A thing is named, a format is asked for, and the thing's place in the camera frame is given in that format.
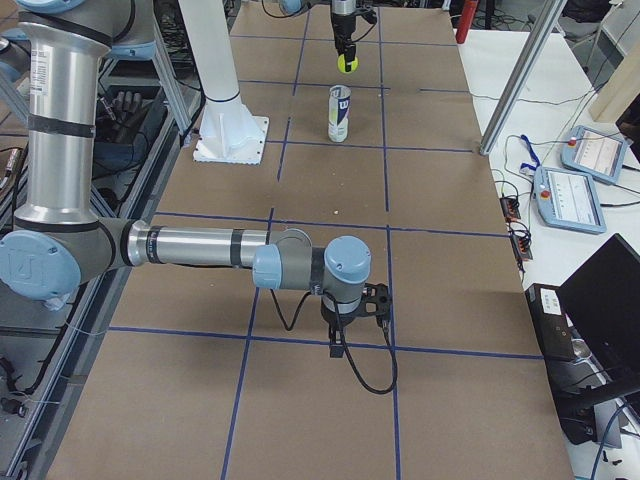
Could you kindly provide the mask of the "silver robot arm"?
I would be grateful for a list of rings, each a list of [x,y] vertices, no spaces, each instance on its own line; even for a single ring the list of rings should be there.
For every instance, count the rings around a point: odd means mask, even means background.
[[[356,1],[280,0],[276,4],[284,17],[299,16],[316,8],[328,10],[338,70],[345,74],[356,71],[359,65],[354,38],[357,23]]]
[[[154,52],[152,3],[23,1],[19,23],[31,45],[29,178],[15,228],[1,242],[2,281],[49,300],[123,266],[247,269],[259,288],[320,296],[330,354],[347,355],[345,328],[371,300],[362,240],[316,247],[297,229],[170,228],[91,211],[99,64],[117,47]]]

